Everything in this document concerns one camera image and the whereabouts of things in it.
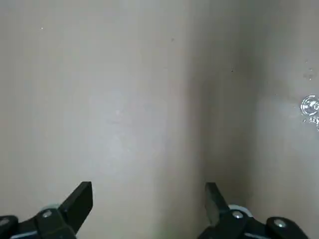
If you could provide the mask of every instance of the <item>screw head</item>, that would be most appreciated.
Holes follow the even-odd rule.
[[[5,224],[7,224],[8,222],[10,222],[10,220],[8,218],[3,218],[1,221],[0,221],[0,227],[1,226],[4,226]]]
[[[45,212],[42,214],[42,216],[43,216],[44,218],[48,218],[48,217],[50,217],[51,215],[52,215],[52,212],[51,212],[50,210],[45,211]]]
[[[286,227],[286,223],[281,220],[281,219],[275,219],[274,223],[276,226],[280,227],[280,228],[285,228]]]
[[[244,215],[240,211],[234,211],[233,216],[237,219],[241,219],[244,217]]]

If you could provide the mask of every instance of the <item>metal screw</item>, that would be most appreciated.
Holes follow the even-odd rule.
[[[234,211],[233,216],[237,219],[241,219],[244,217],[244,215],[240,211]]]
[[[286,227],[286,223],[281,220],[281,219],[275,219],[274,223],[276,226],[280,227],[280,228],[285,228]]]
[[[46,211],[45,213],[42,214],[42,216],[43,216],[44,218],[48,218],[48,217],[50,217],[51,215],[52,215],[52,212],[51,212],[50,210],[48,210],[48,211]]]
[[[3,218],[1,221],[0,221],[0,227],[1,226],[4,226],[5,224],[7,224],[8,222],[10,222],[10,220],[8,218]]]

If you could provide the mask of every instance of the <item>white surface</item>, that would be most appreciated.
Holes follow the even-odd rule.
[[[92,180],[80,238],[195,238],[202,190],[319,236],[315,0],[0,2],[0,214]]]

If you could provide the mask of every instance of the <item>black plastic part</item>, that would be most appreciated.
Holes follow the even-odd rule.
[[[59,207],[66,223],[75,234],[93,207],[92,183],[82,182]]]
[[[286,226],[281,228],[275,224],[275,220],[280,219],[285,222]],[[293,221],[287,218],[271,217],[266,222],[267,231],[270,237],[276,239],[308,239],[301,228]]]
[[[58,209],[44,210],[35,217],[38,225],[38,234],[41,238],[75,239],[75,233],[69,227]]]
[[[216,183],[206,183],[205,189],[207,197],[207,202],[205,206],[208,218],[211,219],[213,217],[213,215],[211,215],[212,213],[209,211],[209,204],[214,203],[218,209],[219,219],[221,219],[224,214],[230,211],[228,204],[226,203],[223,195],[220,193]]]
[[[15,216],[2,216],[0,239],[75,239],[93,207],[91,182],[82,182],[58,209],[47,209],[18,223]]]
[[[12,215],[1,216],[0,222],[2,220],[8,220],[8,223],[0,226],[0,236],[4,237],[4,238],[8,238],[16,230],[16,228],[18,226],[18,218],[15,216],[12,216]]]
[[[289,219],[272,217],[263,224],[241,212],[243,217],[233,216],[224,197],[215,183],[206,184],[206,210],[209,219],[213,214],[219,215],[216,226],[209,226],[198,239],[308,239],[296,223]],[[275,225],[275,219],[286,223],[285,227]]]

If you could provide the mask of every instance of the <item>beige wall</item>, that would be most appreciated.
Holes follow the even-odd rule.
[[[80,238],[195,238],[205,180],[319,232],[316,0],[2,0],[0,214],[92,180]]]

